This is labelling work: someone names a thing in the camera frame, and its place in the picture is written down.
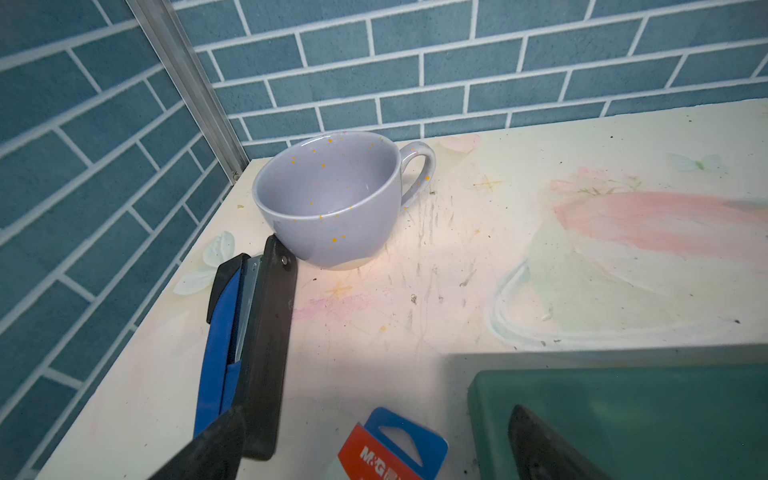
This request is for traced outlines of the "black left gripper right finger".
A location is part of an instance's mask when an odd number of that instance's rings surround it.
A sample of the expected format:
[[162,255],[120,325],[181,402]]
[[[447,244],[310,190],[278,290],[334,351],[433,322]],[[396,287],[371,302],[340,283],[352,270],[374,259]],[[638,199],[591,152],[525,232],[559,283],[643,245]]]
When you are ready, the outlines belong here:
[[508,438],[520,479],[610,479],[523,405],[513,408]]

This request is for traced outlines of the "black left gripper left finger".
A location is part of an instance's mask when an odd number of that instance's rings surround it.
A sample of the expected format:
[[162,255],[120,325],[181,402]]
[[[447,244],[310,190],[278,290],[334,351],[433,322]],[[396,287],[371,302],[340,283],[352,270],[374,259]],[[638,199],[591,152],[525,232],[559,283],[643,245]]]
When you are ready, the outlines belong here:
[[150,479],[235,479],[243,458],[244,442],[242,408],[230,408]]

